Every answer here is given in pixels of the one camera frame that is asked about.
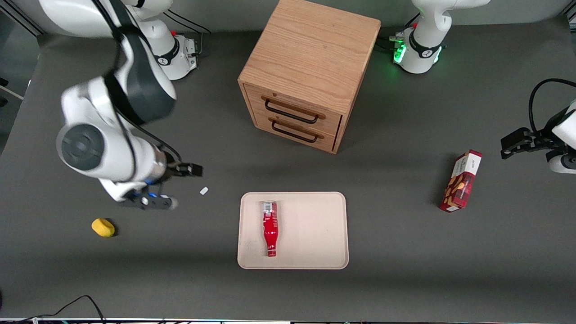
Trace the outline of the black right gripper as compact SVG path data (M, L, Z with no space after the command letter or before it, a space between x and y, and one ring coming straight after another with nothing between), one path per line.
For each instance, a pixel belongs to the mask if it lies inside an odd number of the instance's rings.
M148 173L148 184L154 185L162 183L174 177L194 177L201 178L203 176L203 167L193 163L177 163L180 162L173 154L164 150L155 150L153 154L153 163L151 164L150 172Z

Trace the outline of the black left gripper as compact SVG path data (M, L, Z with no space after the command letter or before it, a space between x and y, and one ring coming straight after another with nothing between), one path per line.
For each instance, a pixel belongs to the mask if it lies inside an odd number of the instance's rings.
M553 150L570 153L570 108L562 109L535 134L528 128L519 128L500 140L502 160L518 153Z

